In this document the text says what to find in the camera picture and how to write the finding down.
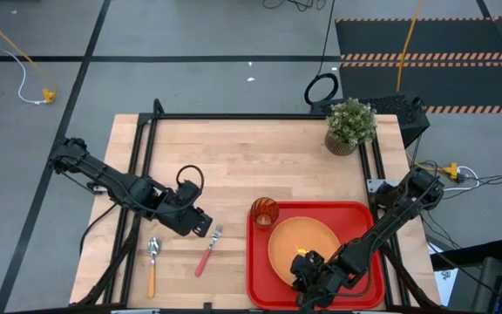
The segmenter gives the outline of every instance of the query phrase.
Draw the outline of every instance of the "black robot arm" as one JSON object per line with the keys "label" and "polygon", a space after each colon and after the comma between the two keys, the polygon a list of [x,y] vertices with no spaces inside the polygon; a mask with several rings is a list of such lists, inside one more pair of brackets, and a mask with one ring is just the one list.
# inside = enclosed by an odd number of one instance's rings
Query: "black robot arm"
{"label": "black robot arm", "polygon": [[58,174],[84,174],[106,188],[110,198],[120,206],[149,221],[158,219],[179,235],[186,236],[193,231],[203,237],[212,223],[211,217],[193,206],[200,196],[203,182],[200,187],[191,181],[178,182],[178,189],[174,191],[150,177],[120,173],[91,156],[82,139],[64,139],[51,155],[51,166]]}
{"label": "black robot arm", "polygon": [[421,168],[412,169],[396,187],[384,182],[372,197],[386,213],[361,238],[342,245],[327,262],[314,250],[295,257],[290,271],[296,277],[292,288],[300,292],[297,304],[305,311],[328,307],[341,287],[354,288],[368,272],[373,253],[423,209],[435,208],[443,192],[438,178]]}

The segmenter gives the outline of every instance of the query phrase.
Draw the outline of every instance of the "green leaves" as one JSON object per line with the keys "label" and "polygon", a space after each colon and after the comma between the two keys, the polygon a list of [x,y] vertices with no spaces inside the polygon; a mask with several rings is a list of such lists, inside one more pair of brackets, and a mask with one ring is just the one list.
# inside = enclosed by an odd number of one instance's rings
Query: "green leaves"
{"label": "green leaves", "polygon": [[332,106],[332,115],[327,118],[330,134],[344,143],[357,145],[373,140],[377,134],[375,110],[370,104],[362,104],[357,99],[348,99]]}

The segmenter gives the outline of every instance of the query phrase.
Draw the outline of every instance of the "glass cup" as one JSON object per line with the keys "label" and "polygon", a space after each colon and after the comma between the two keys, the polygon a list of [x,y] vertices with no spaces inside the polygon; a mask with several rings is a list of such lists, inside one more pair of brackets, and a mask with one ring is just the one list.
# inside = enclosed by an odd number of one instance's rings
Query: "glass cup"
{"label": "glass cup", "polygon": [[279,214],[278,203],[268,197],[258,198],[251,205],[251,218],[262,228],[272,226],[276,222],[276,219],[278,219]]}

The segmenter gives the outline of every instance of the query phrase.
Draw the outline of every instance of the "gray floor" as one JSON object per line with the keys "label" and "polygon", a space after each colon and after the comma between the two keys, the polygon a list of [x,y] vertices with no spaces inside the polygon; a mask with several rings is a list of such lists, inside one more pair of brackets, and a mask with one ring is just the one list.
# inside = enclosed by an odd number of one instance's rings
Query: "gray floor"
{"label": "gray floor", "polygon": [[[502,0],[486,2],[493,15],[502,15]],[[31,55],[83,55],[101,4],[102,0],[0,1],[0,25]],[[339,0],[335,17],[411,17],[416,4],[417,0]],[[301,13],[285,3],[266,10],[260,0],[112,0],[95,55],[318,55],[328,9]],[[422,16],[481,13],[475,1],[426,0]],[[334,28],[328,52],[338,53]],[[58,78],[60,87],[56,103],[48,106],[22,103],[16,94],[20,68],[0,63],[0,285],[79,64],[41,66]],[[326,64],[323,71],[335,66]],[[317,68],[317,63],[307,62],[92,63],[67,135],[85,138],[89,150],[102,158],[113,115],[149,111],[155,97],[170,113],[305,113],[302,92]],[[29,72],[24,94],[40,98],[47,86],[31,68]],[[314,94],[325,94],[328,88],[320,85]],[[422,139],[419,160],[443,165],[456,161],[480,175],[502,174],[502,115],[429,118],[431,128]],[[91,206],[91,195],[63,177],[52,177],[7,311],[67,305],[78,240]],[[502,186],[444,201],[433,214],[461,245],[500,239]],[[462,309],[471,296],[460,286],[451,303]]]}

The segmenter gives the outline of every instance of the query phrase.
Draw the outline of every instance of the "wooden table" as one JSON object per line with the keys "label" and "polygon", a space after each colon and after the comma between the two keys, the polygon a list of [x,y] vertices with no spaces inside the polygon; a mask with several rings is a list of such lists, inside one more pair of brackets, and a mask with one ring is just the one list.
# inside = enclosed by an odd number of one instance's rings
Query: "wooden table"
{"label": "wooden table", "polygon": [[[378,137],[388,179],[397,181],[408,173],[408,163],[397,118],[378,115]],[[105,162],[127,171],[137,115],[118,115],[105,155]],[[186,237],[158,222],[143,220],[135,258],[129,307],[200,308],[211,302],[216,309],[254,308],[246,292],[246,216],[251,203],[268,196],[277,201],[359,201],[367,205],[361,160],[357,150],[338,157],[324,147],[324,120],[193,120],[164,119],[158,124],[150,175],[166,186],[176,187],[175,175],[186,164],[199,166],[206,177],[203,195],[195,203],[224,225],[204,274],[193,275],[210,237]],[[139,168],[144,159],[143,137]],[[370,169],[375,174],[368,147]],[[184,178],[198,182],[191,170]],[[96,197],[91,221],[111,205],[107,195]],[[96,283],[110,262],[119,211],[98,223],[85,240],[71,301],[78,301]],[[150,257],[146,242],[151,236],[162,241],[157,258],[156,296],[147,298]],[[404,265],[425,293],[437,303],[438,290],[419,218],[398,232]],[[119,300],[123,277],[117,274],[114,300]],[[394,271],[395,304],[400,304]]]}

